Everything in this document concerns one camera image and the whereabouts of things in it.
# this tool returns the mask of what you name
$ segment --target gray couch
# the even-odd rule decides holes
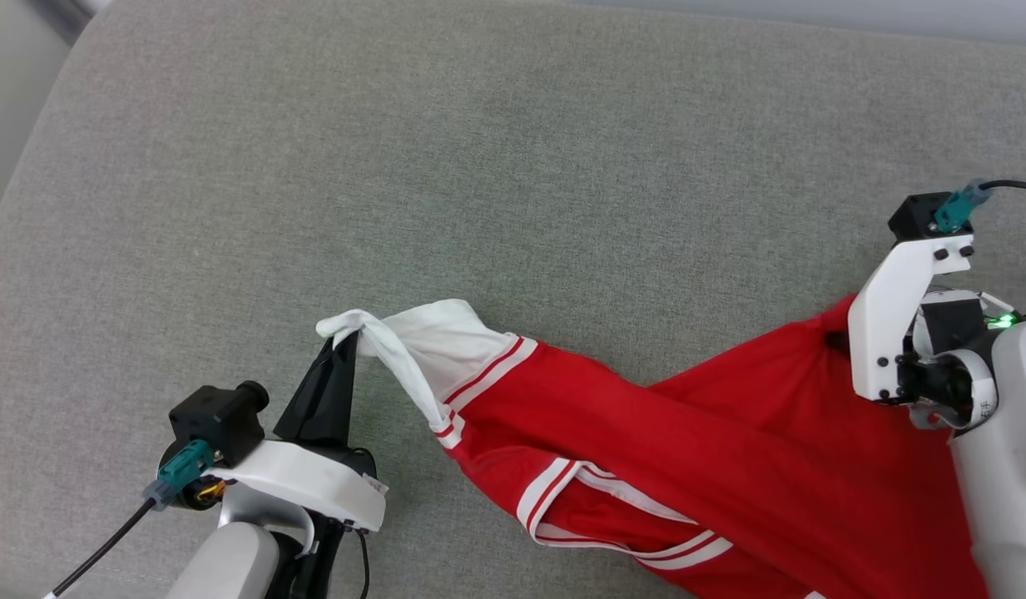
[[[0,597],[127,517],[201,384],[271,428],[317,319],[464,297],[648,384],[859,288],[909,193],[1026,177],[1026,49],[501,0],[118,0],[0,207]],[[1026,306],[1026,195],[965,280]],[[372,597],[684,596],[542,549],[379,363]],[[162,597],[215,511],[147,516],[77,597]],[[334,597],[357,597],[346,544]]]

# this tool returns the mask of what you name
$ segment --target red garment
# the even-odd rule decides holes
[[[399,378],[537,542],[630,553],[702,599],[987,596],[945,433],[858,398],[825,342],[849,301],[648,390],[485,327],[464,359],[433,335],[472,327],[425,315],[440,304],[385,322],[441,405]]]

